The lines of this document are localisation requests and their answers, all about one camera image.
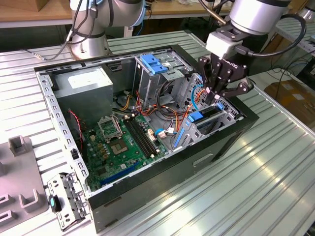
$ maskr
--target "red cable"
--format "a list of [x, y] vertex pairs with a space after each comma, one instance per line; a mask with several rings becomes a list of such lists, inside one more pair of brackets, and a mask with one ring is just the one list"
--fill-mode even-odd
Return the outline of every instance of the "red cable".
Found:
[[82, 131], [81, 131], [81, 125], [80, 125], [80, 122], [79, 122], [79, 118], [72, 111], [69, 111], [69, 113], [72, 114], [74, 116], [75, 120], [77, 121], [77, 124], [78, 124], [78, 127], [79, 127], [79, 131], [80, 131], [80, 143], [81, 143], [81, 152], [82, 152], [83, 139], [82, 139]]

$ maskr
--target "metal table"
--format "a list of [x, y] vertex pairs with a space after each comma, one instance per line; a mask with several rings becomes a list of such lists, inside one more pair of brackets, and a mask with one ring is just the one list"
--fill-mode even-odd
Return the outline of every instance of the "metal table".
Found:
[[[207, 54], [183, 31], [109, 41], [115, 53], [174, 43], [195, 58]], [[68, 60], [65, 50], [56, 62]], [[69, 166], [32, 70], [43, 64], [24, 52], [0, 54], [0, 141], [31, 138], [47, 190], [47, 181]], [[315, 220], [315, 135], [257, 88], [240, 98], [260, 119], [223, 158], [100, 235], [303, 235]], [[50, 209], [2, 235], [48, 232], [62, 235]], [[66, 234], [95, 232], [87, 218]]]

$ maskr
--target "cardboard box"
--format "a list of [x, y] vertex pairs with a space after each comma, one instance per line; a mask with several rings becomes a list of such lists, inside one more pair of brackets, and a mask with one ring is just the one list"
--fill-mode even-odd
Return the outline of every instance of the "cardboard box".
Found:
[[[264, 91], [275, 99], [279, 82], [269, 85]], [[295, 80], [282, 81], [277, 102], [309, 128], [315, 128], [315, 93]]]
[[40, 11], [49, 0], [0, 0], [0, 5], [28, 11]]

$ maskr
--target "background workbench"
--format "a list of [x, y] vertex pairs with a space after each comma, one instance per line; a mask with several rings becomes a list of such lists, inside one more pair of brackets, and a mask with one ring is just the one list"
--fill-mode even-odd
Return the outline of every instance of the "background workbench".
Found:
[[[222, 15], [227, 15], [230, 8], [223, 7]], [[199, 4], [182, 5], [177, 0], [170, 2], [155, 1], [152, 4], [150, 19], [185, 18], [209, 16]], [[72, 24], [71, 9], [68, 0], [50, 0], [39, 12], [0, 6], [0, 28], [50, 26]]]
[[[183, 31], [109, 40], [113, 53], [179, 44], [197, 59], [209, 52]], [[52, 56], [57, 47], [35, 49]], [[0, 54], [0, 142], [31, 138], [47, 181], [70, 171], [33, 68], [73, 60], [67, 49], [42, 62], [22, 52]], [[268, 76], [253, 76], [253, 80]], [[315, 220], [315, 135], [255, 88], [239, 97], [259, 116], [225, 156], [98, 235], [303, 235]], [[61, 233], [49, 209], [4, 233], [95, 235], [89, 218]]]

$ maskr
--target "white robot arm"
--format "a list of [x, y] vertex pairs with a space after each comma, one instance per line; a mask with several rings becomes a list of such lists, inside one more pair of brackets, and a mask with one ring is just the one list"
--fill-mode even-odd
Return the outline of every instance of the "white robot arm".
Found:
[[80, 59], [110, 54], [105, 28], [136, 26], [145, 14], [145, 0], [71, 0], [73, 54]]

